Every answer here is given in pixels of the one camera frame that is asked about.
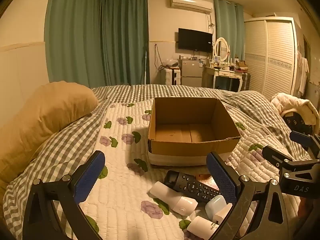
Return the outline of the white cylindrical bottle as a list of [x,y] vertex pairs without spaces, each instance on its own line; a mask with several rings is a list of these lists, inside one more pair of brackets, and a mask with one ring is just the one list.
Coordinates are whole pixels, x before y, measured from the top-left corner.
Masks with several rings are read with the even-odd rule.
[[195,199],[185,197],[159,181],[150,189],[150,194],[168,204],[173,211],[182,216],[191,215],[198,206]]

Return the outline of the black wall television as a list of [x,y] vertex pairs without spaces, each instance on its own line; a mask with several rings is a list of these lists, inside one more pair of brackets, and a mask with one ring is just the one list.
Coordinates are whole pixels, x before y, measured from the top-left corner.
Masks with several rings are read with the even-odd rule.
[[178,48],[184,50],[212,52],[213,35],[211,33],[191,30],[178,29]]

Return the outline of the pink glitter notebook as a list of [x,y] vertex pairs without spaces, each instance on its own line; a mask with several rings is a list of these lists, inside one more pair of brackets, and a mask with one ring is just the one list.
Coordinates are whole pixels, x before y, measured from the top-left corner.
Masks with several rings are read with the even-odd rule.
[[214,182],[210,174],[197,174],[196,179],[206,185],[211,185]]

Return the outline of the tan pillow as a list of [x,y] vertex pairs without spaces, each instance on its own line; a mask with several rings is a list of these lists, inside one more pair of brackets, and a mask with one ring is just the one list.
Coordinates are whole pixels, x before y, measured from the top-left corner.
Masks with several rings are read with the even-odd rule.
[[17,178],[53,134],[98,106],[90,88],[65,81],[39,87],[1,128],[1,188]]

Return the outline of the black patterned garment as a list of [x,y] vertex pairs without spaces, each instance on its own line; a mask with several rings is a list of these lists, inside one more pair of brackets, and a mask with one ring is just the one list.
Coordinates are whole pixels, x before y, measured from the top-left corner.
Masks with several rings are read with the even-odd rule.
[[296,112],[289,112],[283,116],[287,126],[292,130],[302,134],[312,134],[312,125],[305,124],[302,117]]

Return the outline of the green curtain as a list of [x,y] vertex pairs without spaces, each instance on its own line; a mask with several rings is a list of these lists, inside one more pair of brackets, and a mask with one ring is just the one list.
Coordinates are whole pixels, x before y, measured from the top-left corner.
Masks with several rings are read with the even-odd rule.
[[51,82],[150,83],[148,0],[48,0],[44,41]]
[[244,59],[245,23],[243,6],[227,0],[214,0],[216,37],[223,37],[230,46],[230,57]]

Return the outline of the white tube with label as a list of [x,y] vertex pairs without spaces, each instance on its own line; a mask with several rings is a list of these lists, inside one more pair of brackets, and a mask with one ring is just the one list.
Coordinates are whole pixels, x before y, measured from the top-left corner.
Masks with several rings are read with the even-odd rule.
[[187,231],[199,238],[209,240],[218,228],[218,224],[201,216],[196,216],[188,225]]

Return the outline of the green curtain right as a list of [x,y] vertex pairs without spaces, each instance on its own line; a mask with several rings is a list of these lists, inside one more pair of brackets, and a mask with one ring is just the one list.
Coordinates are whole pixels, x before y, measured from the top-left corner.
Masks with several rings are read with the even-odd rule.
[[243,6],[227,0],[214,0],[216,37],[223,37],[230,46],[230,57],[244,59],[245,23]]

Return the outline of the brown cardboard box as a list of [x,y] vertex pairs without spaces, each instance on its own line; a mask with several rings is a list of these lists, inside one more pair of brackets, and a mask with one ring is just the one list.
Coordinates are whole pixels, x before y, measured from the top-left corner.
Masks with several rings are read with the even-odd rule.
[[149,162],[202,166],[210,152],[231,153],[240,140],[235,123],[216,98],[155,98],[148,133]]

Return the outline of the black remote control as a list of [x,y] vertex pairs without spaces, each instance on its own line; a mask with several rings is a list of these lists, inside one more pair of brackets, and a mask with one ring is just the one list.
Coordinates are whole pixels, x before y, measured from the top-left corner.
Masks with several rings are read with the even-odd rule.
[[198,181],[195,176],[173,170],[167,172],[164,184],[186,197],[195,199],[197,202],[207,203],[221,194],[219,190]]

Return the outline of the white air conditioner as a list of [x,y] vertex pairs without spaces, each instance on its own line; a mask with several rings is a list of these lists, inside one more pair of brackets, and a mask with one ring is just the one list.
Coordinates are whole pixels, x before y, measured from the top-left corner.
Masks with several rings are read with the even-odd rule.
[[170,0],[170,6],[204,13],[211,13],[213,10],[212,2],[205,0]]

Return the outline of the white storage cabinet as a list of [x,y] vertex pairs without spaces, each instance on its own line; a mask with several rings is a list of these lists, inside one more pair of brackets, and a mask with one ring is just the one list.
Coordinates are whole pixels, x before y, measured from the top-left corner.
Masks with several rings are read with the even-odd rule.
[[164,68],[161,70],[162,85],[180,85],[181,70],[179,67]]

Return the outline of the white oval mirror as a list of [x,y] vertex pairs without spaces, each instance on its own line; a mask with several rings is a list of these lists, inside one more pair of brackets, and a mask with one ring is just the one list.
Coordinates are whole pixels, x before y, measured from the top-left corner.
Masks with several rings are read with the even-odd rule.
[[214,57],[219,57],[220,61],[226,61],[230,54],[230,47],[225,38],[220,37],[214,44]]

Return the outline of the white charger block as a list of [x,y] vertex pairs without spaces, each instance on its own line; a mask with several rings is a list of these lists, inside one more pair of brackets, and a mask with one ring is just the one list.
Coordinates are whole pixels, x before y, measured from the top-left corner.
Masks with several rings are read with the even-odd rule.
[[215,224],[220,225],[223,222],[223,220],[226,218],[226,216],[228,215],[232,207],[233,207],[232,203],[228,203],[227,205],[225,205],[220,211],[218,211],[213,215],[212,221]]

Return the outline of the white padded jacket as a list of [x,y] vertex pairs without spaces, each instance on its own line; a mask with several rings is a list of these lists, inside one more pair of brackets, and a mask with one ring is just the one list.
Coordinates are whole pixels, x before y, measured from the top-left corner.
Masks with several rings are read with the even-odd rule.
[[308,99],[301,99],[286,93],[277,93],[271,98],[281,116],[289,112],[298,113],[306,125],[319,125],[319,113]]

